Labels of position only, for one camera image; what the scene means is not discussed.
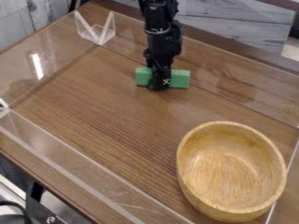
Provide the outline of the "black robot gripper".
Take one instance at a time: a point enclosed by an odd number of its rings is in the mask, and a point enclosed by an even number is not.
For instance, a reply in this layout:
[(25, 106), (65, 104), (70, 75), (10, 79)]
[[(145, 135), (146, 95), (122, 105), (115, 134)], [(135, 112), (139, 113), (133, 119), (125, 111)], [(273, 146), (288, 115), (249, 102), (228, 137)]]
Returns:
[(183, 30), (178, 20), (173, 21), (171, 29), (161, 35), (147, 36), (149, 47), (145, 49), (147, 67), (151, 68), (150, 89), (163, 91), (171, 84), (171, 64), (174, 57), (182, 53)]

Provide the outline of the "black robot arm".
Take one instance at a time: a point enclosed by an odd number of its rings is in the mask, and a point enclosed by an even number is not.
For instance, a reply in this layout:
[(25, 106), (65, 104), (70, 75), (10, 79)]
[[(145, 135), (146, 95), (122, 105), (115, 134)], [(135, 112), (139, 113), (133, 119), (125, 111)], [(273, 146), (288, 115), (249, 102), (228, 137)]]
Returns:
[(166, 90), (171, 83), (174, 57), (182, 53), (183, 30), (175, 19), (179, 11), (177, 0), (138, 0), (145, 17), (147, 48), (145, 57), (151, 68), (150, 88)]

